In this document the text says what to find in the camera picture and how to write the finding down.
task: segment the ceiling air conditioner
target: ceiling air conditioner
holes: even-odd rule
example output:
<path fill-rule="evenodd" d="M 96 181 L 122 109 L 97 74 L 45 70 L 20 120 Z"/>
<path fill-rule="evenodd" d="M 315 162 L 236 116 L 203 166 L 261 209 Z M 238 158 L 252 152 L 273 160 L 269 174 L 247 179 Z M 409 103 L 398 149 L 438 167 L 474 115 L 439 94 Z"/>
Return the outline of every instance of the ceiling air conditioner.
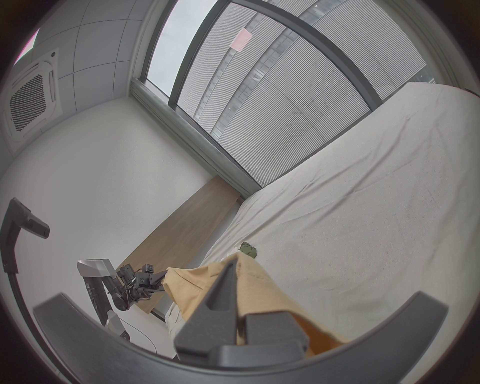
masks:
<path fill-rule="evenodd" d="M 2 92 L 2 125 L 13 155 L 62 114 L 57 77 L 59 50 L 46 53 L 10 79 Z"/>

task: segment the pink rectangle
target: pink rectangle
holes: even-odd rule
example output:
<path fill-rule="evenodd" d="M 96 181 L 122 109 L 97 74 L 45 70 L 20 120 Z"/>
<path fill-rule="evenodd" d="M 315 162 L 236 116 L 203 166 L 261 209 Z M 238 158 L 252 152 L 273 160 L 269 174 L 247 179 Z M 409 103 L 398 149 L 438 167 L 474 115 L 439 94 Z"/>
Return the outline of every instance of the pink rectangle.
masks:
<path fill-rule="evenodd" d="M 245 48 L 251 38 L 252 34 L 245 28 L 242 28 L 233 39 L 232 43 L 230 44 L 230 48 L 241 52 L 241 50 Z"/>

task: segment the yellow fabric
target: yellow fabric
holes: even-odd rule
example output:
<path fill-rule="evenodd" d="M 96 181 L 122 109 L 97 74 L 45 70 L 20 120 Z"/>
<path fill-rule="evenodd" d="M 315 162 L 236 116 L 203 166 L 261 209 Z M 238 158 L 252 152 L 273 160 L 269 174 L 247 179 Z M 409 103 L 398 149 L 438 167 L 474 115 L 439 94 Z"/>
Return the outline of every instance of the yellow fabric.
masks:
<path fill-rule="evenodd" d="M 218 274 L 230 260 L 237 260 L 237 311 L 239 321 L 245 315 L 266 312 L 290 312 L 310 338 L 313 354 L 347 342 L 311 318 L 295 301 L 283 293 L 267 272 L 251 257 L 237 252 L 218 263 L 195 269 L 168 268 L 163 286 L 187 321 Z"/>

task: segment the ceiling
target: ceiling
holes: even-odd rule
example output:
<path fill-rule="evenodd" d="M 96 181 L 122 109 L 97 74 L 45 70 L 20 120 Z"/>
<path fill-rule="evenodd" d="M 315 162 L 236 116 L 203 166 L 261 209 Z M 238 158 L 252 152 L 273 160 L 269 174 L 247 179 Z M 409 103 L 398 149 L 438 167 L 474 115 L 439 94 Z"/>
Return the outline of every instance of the ceiling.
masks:
<path fill-rule="evenodd" d="M 133 46 L 153 1 L 66 0 L 40 27 L 33 49 L 14 65 L 9 78 L 59 48 L 63 114 L 47 129 L 85 109 L 126 96 Z M 13 158 L 0 137 L 1 177 Z"/>

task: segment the wooden board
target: wooden board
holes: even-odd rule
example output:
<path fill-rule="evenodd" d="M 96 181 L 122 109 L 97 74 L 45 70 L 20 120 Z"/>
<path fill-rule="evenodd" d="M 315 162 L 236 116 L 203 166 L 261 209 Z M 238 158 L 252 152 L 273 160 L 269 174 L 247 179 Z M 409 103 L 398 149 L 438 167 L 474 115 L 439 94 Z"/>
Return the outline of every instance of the wooden board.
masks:
<path fill-rule="evenodd" d="M 185 268 L 230 211 L 240 193 L 215 176 L 160 224 L 124 260 L 134 271 L 152 264 L 155 272 L 168 267 Z M 137 305 L 149 313 L 164 293 Z"/>

